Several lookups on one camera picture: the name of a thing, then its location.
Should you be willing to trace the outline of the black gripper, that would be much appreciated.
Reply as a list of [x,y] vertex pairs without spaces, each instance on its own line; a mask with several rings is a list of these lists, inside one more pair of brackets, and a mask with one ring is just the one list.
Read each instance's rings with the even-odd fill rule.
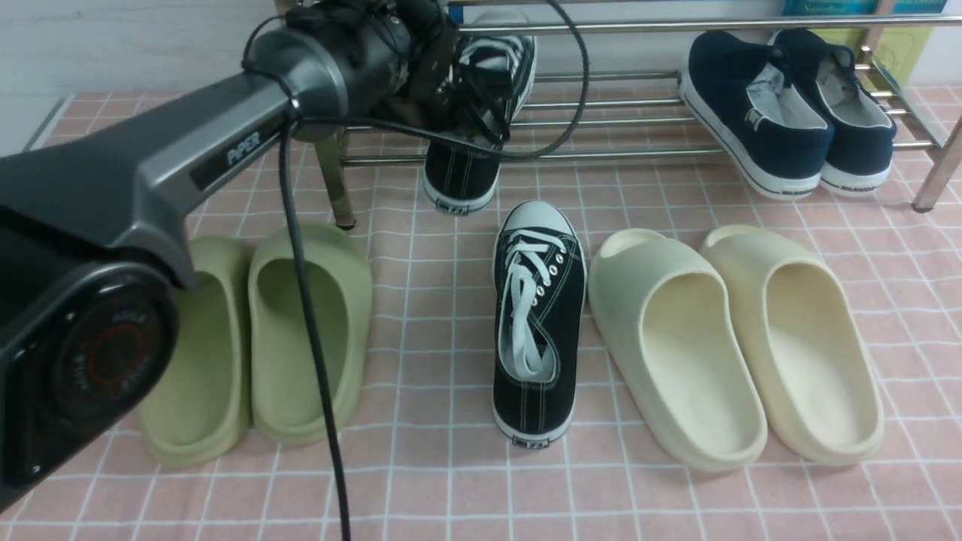
[[388,99],[387,110],[409,125],[452,132],[457,123],[452,69],[468,37],[437,1],[396,1],[395,7],[411,44],[402,49],[405,82],[398,95]]

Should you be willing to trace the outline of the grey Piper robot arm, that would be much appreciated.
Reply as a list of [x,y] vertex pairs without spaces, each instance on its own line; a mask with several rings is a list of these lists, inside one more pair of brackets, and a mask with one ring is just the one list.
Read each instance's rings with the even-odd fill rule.
[[299,225],[293,138],[375,125],[490,156],[529,49],[488,55],[434,1],[322,1],[241,71],[71,143],[2,159],[2,508],[141,409],[169,468],[248,425],[337,439],[358,403],[365,257]]

